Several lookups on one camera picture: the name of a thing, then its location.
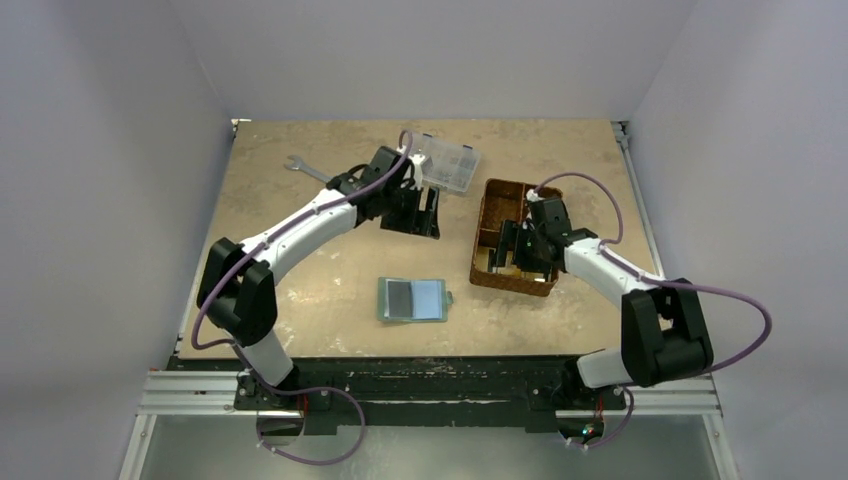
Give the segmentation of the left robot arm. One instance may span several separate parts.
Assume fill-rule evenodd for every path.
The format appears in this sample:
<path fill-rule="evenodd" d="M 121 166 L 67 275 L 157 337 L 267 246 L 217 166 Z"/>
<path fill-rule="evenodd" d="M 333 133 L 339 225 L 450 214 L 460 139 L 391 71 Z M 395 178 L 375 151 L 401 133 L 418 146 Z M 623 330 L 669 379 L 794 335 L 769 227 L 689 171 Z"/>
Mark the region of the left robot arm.
<path fill-rule="evenodd" d="M 276 337 L 276 287 L 325 243 L 379 220 L 385 230 L 436 239 L 438 192 L 424 187 L 430 159 L 409 147 L 380 147 L 367 164 L 330 178 L 304 207 L 240 242 L 215 241 L 202 271 L 195 322 L 226 332 L 223 344 L 261 380 L 259 395 L 272 408 L 297 399 L 297 368 Z"/>

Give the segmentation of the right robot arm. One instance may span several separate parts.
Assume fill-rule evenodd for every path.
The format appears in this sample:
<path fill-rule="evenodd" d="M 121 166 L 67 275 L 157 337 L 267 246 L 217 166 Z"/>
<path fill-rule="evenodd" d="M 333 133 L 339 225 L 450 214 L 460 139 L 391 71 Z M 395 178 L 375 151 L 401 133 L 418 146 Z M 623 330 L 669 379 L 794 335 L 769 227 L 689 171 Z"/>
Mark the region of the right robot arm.
<path fill-rule="evenodd" d="M 561 392 L 569 404 L 584 407 L 604 387 L 649 387 L 712 366 L 711 340 L 690 282 L 638 270 L 593 231 L 573 227 L 561 199 L 532 201 L 524 220 L 503 221 L 490 266 L 504 266 L 508 251 L 518 269 L 546 278 L 556 272 L 575 276 L 620 313 L 619 346 L 581 355 L 567 366 Z"/>

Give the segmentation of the brown woven basket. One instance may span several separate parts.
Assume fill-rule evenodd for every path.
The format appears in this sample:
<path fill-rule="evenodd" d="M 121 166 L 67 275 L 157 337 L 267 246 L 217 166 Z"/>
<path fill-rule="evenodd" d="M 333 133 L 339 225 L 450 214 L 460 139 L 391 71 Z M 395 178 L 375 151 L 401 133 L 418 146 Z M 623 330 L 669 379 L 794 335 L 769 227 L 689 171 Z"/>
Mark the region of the brown woven basket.
<path fill-rule="evenodd" d="M 471 284 L 496 290 L 505 290 L 536 297 L 547 297 L 556 285 L 554 282 L 536 280 L 533 275 L 511 277 L 478 270 L 474 257 L 479 247 L 495 248 L 501 224 L 504 220 L 513 220 L 517 225 L 529 218 L 529 208 L 525 203 L 525 194 L 532 184 L 503 179 L 489 179 L 485 183 L 484 194 L 480 202 L 478 226 L 474 240 L 469 281 Z"/>

